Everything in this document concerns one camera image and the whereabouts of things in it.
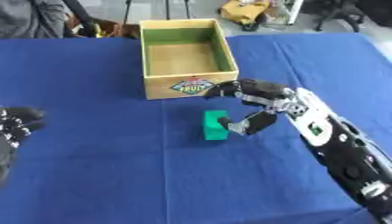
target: white robot part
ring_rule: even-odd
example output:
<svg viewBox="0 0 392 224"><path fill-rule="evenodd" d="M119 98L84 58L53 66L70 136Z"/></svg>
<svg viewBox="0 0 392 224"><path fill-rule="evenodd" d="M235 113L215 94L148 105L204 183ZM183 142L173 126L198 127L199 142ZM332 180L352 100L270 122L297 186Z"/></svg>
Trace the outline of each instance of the white robot part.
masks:
<svg viewBox="0 0 392 224"><path fill-rule="evenodd" d="M286 114L290 122L301 135L313 146L328 143L333 134L333 126L328 122L328 116L334 116L325 103L313 92L299 87L297 89L297 103L305 107L303 114Z"/></svg>

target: person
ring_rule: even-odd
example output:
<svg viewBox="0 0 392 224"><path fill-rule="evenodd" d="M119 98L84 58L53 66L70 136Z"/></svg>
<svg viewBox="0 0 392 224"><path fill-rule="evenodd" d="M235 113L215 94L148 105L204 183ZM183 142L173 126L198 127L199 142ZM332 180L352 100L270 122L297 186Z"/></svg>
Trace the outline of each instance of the person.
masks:
<svg viewBox="0 0 392 224"><path fill-rule="evenodd" d="M0 39L62 38L64 25L61 0L0 1Z"/></svg>

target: cardboard box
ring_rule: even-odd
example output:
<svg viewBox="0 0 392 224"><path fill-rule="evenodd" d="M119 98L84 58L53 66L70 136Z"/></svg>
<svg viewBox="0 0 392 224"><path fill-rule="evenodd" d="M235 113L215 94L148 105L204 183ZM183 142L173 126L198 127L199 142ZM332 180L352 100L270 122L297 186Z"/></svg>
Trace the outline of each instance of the cardboard box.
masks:
<svg viewBox="0 0 392 224"><path fill-rule="evenodd" d="M143 78L147 99L203 95L238 68L214 19L143 21Z"/></svg>

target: hand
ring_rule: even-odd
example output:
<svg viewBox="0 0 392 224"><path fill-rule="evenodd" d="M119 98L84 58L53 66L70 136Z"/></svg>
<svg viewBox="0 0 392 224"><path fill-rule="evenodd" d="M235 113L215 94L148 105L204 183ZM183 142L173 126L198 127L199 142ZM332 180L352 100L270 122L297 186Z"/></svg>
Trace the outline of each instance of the hand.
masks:
<svg viewBox="0 0 392 224"><path fill-rule="evenodd" d="M35 108L0 107L0 185L7 178L20 144L33 131L44 127L43 116Z"/></svg>

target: chair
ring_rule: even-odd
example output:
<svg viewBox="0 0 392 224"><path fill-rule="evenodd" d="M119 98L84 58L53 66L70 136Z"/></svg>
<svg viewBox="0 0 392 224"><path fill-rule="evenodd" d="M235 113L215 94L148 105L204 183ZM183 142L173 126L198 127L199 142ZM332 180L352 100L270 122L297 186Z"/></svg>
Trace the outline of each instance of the chair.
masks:
<svg viewBox="0 0 392 224"><path fill-rule="evenodd" d="M355 8L355 4L358 0L328 0L323 1L323 8L325 9L325 15L319 20L315 30L321 32L323 30L324 22L332 19L343 19L348 22L354 32L359 32L359 24L362 24L365 19L365 14Z"/></svg>

